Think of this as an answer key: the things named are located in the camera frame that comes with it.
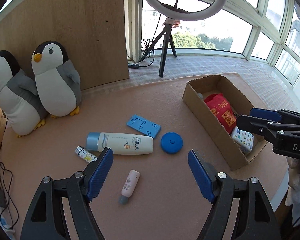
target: white glove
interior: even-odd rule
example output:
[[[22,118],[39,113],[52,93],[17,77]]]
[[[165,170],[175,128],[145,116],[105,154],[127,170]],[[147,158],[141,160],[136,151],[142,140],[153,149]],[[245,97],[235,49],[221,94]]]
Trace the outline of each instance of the white glove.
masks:
[[[300,203],[300,160],[287,157],[289,165],[289,188],[286,198],[286,206]]]

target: silver screw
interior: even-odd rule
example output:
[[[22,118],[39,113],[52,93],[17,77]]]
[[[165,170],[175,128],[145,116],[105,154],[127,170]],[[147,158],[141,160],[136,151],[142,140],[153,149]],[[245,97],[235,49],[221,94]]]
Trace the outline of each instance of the silver screw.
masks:
[[[224,179],[227,177],[227,174],[225,174],[224,172],[219,172],[218,177]]]
[[[82,172],[82,171],[77,171],[77,172],[74,174],[74,176],[75,176],[76,178],[81,178],[81,177],[83,176],[83,172]]]
[[[44,177],[42,182],[43,183],[48,183],[50,180],[51,180],[50,177]]]
[[[259,180],[257,178],[255,178],[255,177],[252,177],[250,180],[254,184],[257,184],[259,182]]]

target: red pouch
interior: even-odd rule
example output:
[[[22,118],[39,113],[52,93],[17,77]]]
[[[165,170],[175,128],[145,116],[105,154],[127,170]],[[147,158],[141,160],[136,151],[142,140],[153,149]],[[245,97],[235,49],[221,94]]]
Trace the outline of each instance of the red pouch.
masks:
[[[224,98],[223,94],[212,94],[208,96],[204,102],[230,134],[236,125],[236,119],[230,103]]]

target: penguin plush toy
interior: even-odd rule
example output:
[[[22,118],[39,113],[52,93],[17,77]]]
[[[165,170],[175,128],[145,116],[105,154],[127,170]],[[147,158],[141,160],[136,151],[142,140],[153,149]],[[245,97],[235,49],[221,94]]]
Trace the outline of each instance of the penguin plush toy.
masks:
[[[18,137],[44,125],[48,114],[40,102],[35,82],[6,50],[0,50],[0,108]]]
[[[65,48],[56,41],[46,41],[31,59],[38,94],[52,118],[79,113],[80,76]]]

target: plaid fabric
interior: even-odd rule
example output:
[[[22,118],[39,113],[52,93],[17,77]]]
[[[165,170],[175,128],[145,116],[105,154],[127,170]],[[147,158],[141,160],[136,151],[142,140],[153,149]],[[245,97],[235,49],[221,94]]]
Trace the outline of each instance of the plaid fabric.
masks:
[[[148,65],[151,60],[145,60],[140,65]],[[123,88],[169,80],[180,77],[204,74],[238,73],[255,91],[269,109],[289,109],[298,111],[297,107],[285,92],[283,87],[266,71],[268,65],[245,59],[215,56],[178,56],[167,57],[163,78],[159,73],[160,58],[145,68],[129,69],[130,78],[98,87],[84,90],[83,98],[89,98],[100,93],[110,93]]]

